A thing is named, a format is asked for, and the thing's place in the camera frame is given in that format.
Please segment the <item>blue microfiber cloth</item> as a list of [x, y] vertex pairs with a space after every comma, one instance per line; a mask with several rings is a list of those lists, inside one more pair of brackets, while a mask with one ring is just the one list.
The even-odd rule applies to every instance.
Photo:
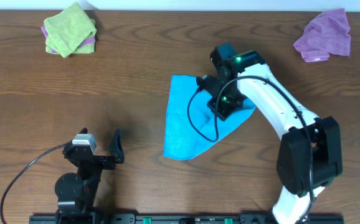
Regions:
[[166, 110], [163, 156], [189, 160], [206, 152], [215, 143], [214, 114], [207, 103], [212, 98], [205, 90], [196, 93], [196, 77], [173, 75]]

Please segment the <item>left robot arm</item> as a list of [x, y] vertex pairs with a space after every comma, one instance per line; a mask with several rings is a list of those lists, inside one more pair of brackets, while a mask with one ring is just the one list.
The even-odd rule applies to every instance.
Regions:
[[108, 147], [109, 156], [96, 156], [95, 138], [83, 128], [62, 151], [64, 158], [77, 167], [76, 173], [62, 175], [55, 183], [58, 198], [56, 223], [109, 223], [110, 217], [93, 204], [103, 170], [114, 170], [124, 163], [121, 131], [117, 129]]

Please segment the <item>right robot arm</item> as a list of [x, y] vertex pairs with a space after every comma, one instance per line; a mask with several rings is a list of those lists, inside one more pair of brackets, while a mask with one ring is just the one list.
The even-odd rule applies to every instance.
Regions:
[[280, 139], [277, 174], [283, 184], [277, 203], [263, 218], [240, 217], [240, 223], [343, 223], [341, 216], [312, 215], [318, 194], [343, 171], [340, 127], [299, 103], [274, 77], [260, 54], [237, 54], [231, 45], [210, 54], [218, 76], [197, 78], [199, 90], [212, 99], [214, 121], [225, 121], [250, 100]]

